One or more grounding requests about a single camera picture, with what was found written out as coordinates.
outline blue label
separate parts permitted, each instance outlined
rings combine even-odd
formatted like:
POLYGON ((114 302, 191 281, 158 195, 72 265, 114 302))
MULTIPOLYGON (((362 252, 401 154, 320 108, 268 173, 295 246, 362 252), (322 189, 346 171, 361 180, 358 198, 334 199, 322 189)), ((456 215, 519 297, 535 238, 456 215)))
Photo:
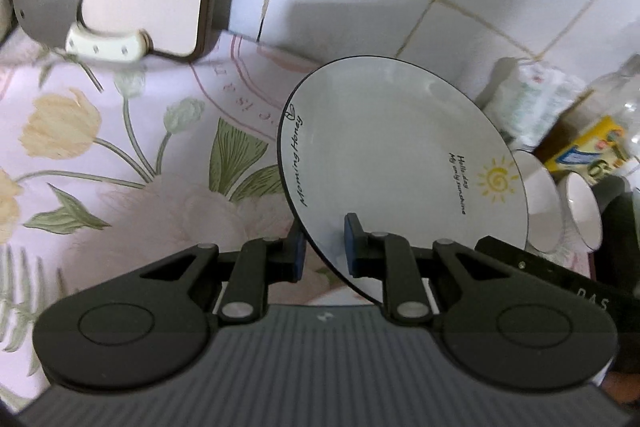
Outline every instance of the blue label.
POLYGON ((566 153, 558 156, 556 163, 564 165, 588 165, 599 156, 600 153, 598 152, 578 151, 577 147, 574 145, 566 153))

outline gray ribbed surface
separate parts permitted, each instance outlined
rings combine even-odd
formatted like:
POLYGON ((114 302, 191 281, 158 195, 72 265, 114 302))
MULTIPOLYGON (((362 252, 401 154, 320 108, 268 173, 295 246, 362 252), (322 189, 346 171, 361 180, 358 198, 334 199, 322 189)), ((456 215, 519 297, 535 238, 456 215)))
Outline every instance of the gray ribbed surface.
POLYGON ((394 327, 373 306, 272 306, 260 323, 221 331, 172 381, 115 397, 53 387, 20 419, 27 427, 612 427, 628 416, 590 385, 519 396, 476 382, 427 331, 394 327))

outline white logo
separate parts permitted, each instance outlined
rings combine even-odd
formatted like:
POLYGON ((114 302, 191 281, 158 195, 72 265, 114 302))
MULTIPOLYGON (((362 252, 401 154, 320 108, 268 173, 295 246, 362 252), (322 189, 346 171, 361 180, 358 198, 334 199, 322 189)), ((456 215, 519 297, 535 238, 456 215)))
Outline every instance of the white logo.
POLYGON ((322 322, 330 321, 332 318, 334 318, 334 314, 330 312, 324 312, 322 315, 318 315, 318 320, 322 322))

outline white bowl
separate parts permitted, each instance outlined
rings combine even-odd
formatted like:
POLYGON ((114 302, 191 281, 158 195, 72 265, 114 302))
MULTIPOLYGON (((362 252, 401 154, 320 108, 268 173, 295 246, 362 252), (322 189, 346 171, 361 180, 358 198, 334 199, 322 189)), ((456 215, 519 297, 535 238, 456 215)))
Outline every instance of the white bowl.
POLYGON ((568 250, 586 255, 602 244, 602 218, 593 191, 576 172, 569 172, 558 182, 562 202, 564 239, 568 250))
POLYGON ((562 206, 556 182, 531 153, 516 151, 513 159, 524 182, 529 209, 527 246, 535 253, 550 253, 562 240, 562 206))
POLYGON ((316 251, 369 298, 382 301, 382 284, 348 272, 348 212, 367 232, 416 247, 446 237, 473 248, 493 235, 524 248, 527 202, 511 152, 441 78, 391 58, 343 58, 307 76, 285 108, 278 159, 292 211, 316 251))

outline yellow package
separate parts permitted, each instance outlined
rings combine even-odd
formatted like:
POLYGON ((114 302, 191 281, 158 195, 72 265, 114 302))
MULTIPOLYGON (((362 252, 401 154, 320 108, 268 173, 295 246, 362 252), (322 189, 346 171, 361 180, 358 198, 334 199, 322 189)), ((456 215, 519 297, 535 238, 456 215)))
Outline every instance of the yellow package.
POLYGON ((610 116, 596 125, 545 163, 549 172, 578 172, 590 185, 622 167, 630 156, 623 148, 625 130, 610 116))

